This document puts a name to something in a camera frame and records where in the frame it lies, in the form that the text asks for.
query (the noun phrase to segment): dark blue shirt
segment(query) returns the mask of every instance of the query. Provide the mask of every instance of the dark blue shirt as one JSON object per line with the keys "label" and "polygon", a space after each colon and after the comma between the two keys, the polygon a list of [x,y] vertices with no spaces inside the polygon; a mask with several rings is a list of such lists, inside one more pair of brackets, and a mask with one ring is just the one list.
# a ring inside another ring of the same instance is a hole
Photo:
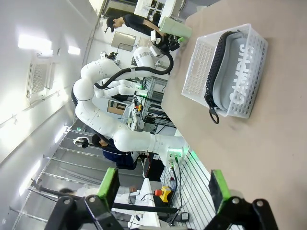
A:
{"label": "dark blue shirt", "polygon": [[[109,139],[109,141],[114,145],[113,139]],[[128,152],[122,152],[111,145],[107,145],[102,147],[102,153],[105,158],[115,162],[118,166],[133,166],[133,159],[130,154],[127,155]]]}

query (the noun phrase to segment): white table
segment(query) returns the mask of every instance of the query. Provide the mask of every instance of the white table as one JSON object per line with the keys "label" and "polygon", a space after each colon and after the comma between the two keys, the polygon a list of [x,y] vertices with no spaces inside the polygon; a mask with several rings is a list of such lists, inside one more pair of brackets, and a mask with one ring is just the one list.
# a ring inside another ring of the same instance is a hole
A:
{"label": "white table", "polygon": [[[152,200],[154,200],[153,195],[147,195],[144,198],[144,199],[147,199],[147,200],[141,201],[141,199],[144,197],[144,195],[148,194],[148,193],[153,193],[153,192],[152,192],[152,188],[150,186],[149,179],[145,178],[143,185],[142,185],[142,188],[140,190],[140,194],[136,196],[135,205],[155,207],[154,201],[152,201]],[[140,218],[139,221],[135,218],[135,215],[131,216],[130,222],[133,222],[133,224],[128,223],[128,227],[130,229],[138,228],[140,225],[152,226],[152,227],[160,227],[161,226],[158,214],[156,212],[139,212],[139,217],[140,217],[141,214],[143,214],[143,217]]]}

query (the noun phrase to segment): person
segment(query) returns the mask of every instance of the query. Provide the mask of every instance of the person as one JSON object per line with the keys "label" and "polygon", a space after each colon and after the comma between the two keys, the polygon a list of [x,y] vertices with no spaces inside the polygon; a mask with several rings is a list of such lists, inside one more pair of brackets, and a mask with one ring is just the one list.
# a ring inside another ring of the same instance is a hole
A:
{"label": "person", "polygon": [[136,14],[126,14],[120,18],[109,17],[106,21],[107,28],[105,33],[109,27],[111,28],[111,32],[114,32],[114,29],[121,27],[123,24],[148,36],[151,35],[152,30],[156,30],[161,37],[166,36],[165,33],[160,32],[157,25]]}
{"label": "person", "polygon": [[96,146],[102,147],[102,153],[105,158],[107,158],[110,161],[116,162],[117,165],[132,167],[139,156],[138,153],[122,152],[114,146],[113,139],[109,139],[109,142],[113,146],[108,145],[97,134],[94,134],[92,136],[92,143]]}

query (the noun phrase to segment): white robotic arm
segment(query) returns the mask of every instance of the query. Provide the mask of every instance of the white robotic arm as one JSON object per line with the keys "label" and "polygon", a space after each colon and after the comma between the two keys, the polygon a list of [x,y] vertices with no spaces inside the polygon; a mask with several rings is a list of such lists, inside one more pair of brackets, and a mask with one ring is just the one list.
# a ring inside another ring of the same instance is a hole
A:
{"label": "white robotic arm", "polygon": [[95,96],[97,98],[102,98],[102,97],[113,97],[117,94],[134,95],[135,92],[136,92],[136,95],[147,96],[147,90],[141,90],[141,84],[135,83],[132,81],[128,81],[128,80],[113,81],[108,85],[108,87],[109,89],[107,90],[100,90],[95,87],[94,88]]}
{"label": "white robotic arm", "polygon": [[[138,66],[149,66],[154,69],[154,62],[149,48],[138,48],[133,54]],[[116,148],[120,151],[147,151],[160,155],[164,165],[170,159],[181,157],[187,146],[182,137],[153,135],[149,132],[131,131],[126,125],[100,111],[92,103],[94,84],[100,80],[110,78],[121,69],[109,59],[99,59],[89,63],[81,70],[81,79],[77,80],[73,92],[78,100],[76,106],[77,117],[100,134],[113,138]],[[149,77],[148,71],[132,71],[118,77],[119,80]]]}

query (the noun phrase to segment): white wall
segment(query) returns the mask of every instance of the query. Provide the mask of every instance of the white wall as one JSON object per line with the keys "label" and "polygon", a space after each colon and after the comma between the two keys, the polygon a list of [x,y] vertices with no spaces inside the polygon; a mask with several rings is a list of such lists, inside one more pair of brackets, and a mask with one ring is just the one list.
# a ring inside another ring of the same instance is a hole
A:
{"label": "white wall", "polygon": [[1,229],[12,229],[16,214],[9,211],[9,206],[20,210],[28,194],[24,192],[19,196],[19,188],[31,168],[39,160],[44,167],[43,154],[52,156],[58,144],[55,144],[55,136],[64,125],[69,125],[73,120],[72,102],[67,103],[51,116],[42,126],[36,129],[28,138],[14,150],[0,165],[0,219],[5,219],[5,224],[0,224]]}
{"label": "white wall", "polygon": [[[67,102],[55,95],[19,114],[29,106],[25,94],[32,55],[30,50],[18,48],[19,35],[38,36],[52,42],[55,54],[53,61],[57,63],[55,88],[65,88],[70,95],[72,84],[80,76],[87,42],[96,21],[97,15],[86,0],[1,1],[0,123],[16,113],[19,122],[18,125],[7,123],[0,129],[0,162]],[[81,54],[69,55],[68,46],[79,47]]]}

